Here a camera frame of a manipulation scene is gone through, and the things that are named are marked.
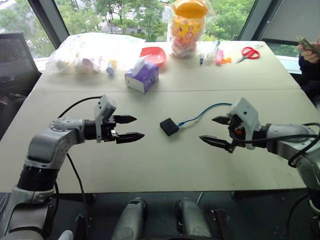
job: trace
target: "beige table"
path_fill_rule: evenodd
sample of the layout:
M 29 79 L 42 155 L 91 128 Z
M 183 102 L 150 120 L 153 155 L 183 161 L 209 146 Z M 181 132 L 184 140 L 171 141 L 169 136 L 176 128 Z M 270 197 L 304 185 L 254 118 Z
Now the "beige table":
M 244 60 L 235 64 L 246 46 L 258 42 L 222 41 L 220 48 L 224 57 L 231 57 L 232 63 L 216 66 L 208 61 L 200 65 L 200 57 L 178 59 L 170 56 L 166 42 L 148 42 L 145 46 L 159 46 L 167 52 L 167 62 L 160 69 L 159 82 L 149 90 L 163 91 L 209 91 L 209 90 L 269 90 L 300 89 L 288 71 L 279 62 L 270 48 L 263 43 L 258 50 L 261 57 Z M 212 42 L 201 42 L 204 49 L 211 48 Z M 56 74 L 45 72 L 35 91 L 49 92 L 130 92 L 126 86 L 125 71 L 117 70 L 114 77 L 108 74 Z
M 86 192 L 215 191 L 302 188 L 297 171 L 287 160 L 238 147 L 234 154 L 199 139 L 213 135 L 230 140 L 227 127 L 211 121 L 224 115 L 227 106 L 208 111 L 198 123 L 186 124 L 167 137 L 159 123 L 171 117 L 188 120 L 211 104 L 233 103 L 245 97 L 259 112 L 261 124 L 319 122 L 319 113 L 299 90 L 219 90 L 139 92 L 33 91 L 0 142 L 0 192 L 17 183 L 31 138 L 48 127 L 64 109 L 79 99 L 107 94 L 117 104 L 116 114 L 130 114 L 137 121 L 118 125 L 117 132 L 145 133 L 127 144 L 87 141 L 70 150 Z M 94 118 L 95 100 L 72 109 L 69 117 Z M 68 160 L 58 175 L 60 191 L 80 188 Z

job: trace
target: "window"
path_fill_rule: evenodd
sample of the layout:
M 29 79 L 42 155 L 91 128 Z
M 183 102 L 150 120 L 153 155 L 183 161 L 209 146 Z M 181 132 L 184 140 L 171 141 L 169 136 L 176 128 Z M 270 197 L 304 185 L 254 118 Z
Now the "window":
M 298 57 L 299 53 L 296 46 L 277 44 L 277 43 L 266 43 L 275 55 L 287 56 L 287 57 Z
M 33 58 L 55 50 L 27 0 L 0 1 L 0 33 L 23 32 Z
M 71 35 L 86 32 L 126 34 L 148 42 L 167 40 L 169 4 L 174 0 L 55 0 Z M 236 40 L 255 0 L 209 0 L 218 19 L 205 41 Z

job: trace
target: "smartphone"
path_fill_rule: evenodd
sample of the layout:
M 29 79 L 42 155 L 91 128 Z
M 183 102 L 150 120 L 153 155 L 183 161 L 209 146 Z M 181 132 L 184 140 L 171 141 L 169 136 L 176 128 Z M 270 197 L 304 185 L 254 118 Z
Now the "smartphone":
M 303 45 L 305 50 L 314 52 L 320 58 L 320 51 L 310 44 L 303 36 L 296 36 L 298 42 Z

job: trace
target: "person's hand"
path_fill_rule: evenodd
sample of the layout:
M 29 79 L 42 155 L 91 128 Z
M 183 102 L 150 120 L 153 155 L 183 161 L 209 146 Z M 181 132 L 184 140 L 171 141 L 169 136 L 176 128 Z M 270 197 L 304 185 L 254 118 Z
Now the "person's hand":
M 313 42 L 312 45 L 320 50 L 320 38 L 318 38 L 317 42 Z M 303 56 L 304 60 L 312 63 L 317 64 L 320 62 L 320 57 L 317 56 L 313 51 L 305 50 L 304 46 L 302 44 L 299 44 L 296 49 L 298 52 L 301 52 L 301 56 Z

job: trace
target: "blue marker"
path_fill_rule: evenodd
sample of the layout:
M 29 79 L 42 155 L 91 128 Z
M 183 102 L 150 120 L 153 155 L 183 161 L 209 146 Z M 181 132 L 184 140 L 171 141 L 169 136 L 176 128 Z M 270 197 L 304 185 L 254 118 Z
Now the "blue marker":
M 204 57 L 205 57 L 205 55 L 204 55 L 204 54 L 201 54 L 200 56 L 201 56 L 201 57 L 200 57 L 200 65 L 202 65 L 202 64 L 204 63 Z

